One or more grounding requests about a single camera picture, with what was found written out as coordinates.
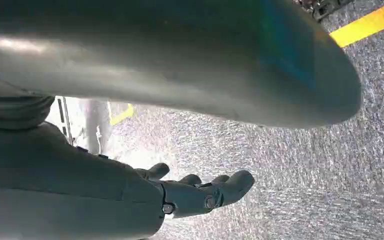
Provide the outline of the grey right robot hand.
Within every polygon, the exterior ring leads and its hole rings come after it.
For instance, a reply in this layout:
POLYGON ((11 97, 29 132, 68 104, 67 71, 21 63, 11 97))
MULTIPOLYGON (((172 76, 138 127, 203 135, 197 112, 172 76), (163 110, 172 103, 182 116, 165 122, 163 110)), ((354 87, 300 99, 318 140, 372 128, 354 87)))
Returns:
POLYGON ((165 217, 242 199, 247 170, 164 180, 71 145, 57 96, 187 110, 265 127, 354 117, 357 71, 290 0, 0 0, 0 240, 142 240, 165 217))

